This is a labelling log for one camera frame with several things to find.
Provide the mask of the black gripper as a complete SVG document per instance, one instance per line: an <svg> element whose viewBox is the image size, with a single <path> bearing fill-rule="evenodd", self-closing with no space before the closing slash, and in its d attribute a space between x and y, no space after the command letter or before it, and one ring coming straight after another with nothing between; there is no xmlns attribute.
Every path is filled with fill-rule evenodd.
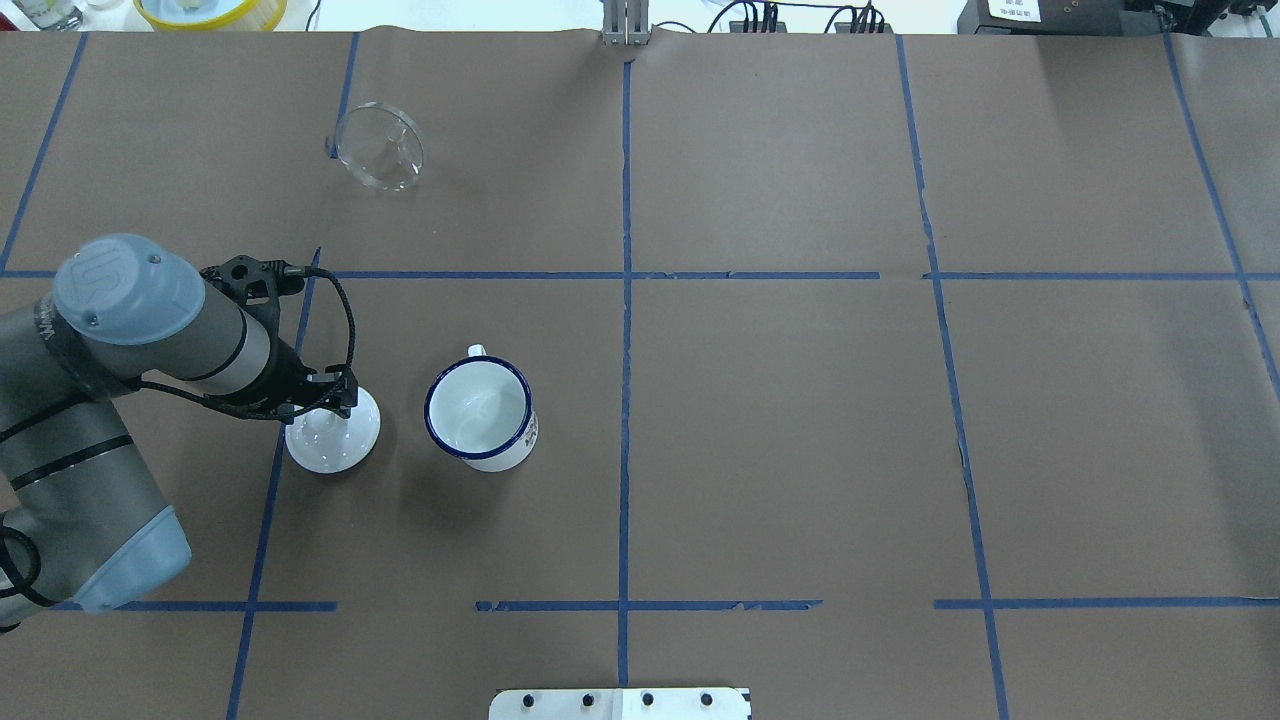
<svg viewBox="0 0 1280 720"><path fill-rule="evenodd" d="M306 366L298 354L275 338L262 372L236 392L236 406L259 415L279 415L285 406L294 410L326 409L348 420L358 406L358 382L346 364L317 372Z"/></svg>

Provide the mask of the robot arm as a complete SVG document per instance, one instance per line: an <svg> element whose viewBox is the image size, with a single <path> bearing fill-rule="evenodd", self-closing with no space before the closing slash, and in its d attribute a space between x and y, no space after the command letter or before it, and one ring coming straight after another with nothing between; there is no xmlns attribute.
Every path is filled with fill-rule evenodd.
<svg viewBox="0 0 1280 720"><path fill-rule="evenodd" d="M289 425L357 406L356 341L323 370L279 333L315 265L239 255L197 269L141 234L88 241L51 290L3 315L3 632L72 602L110 612L182 574L192 551L116 410L147 389Z"/></svg>

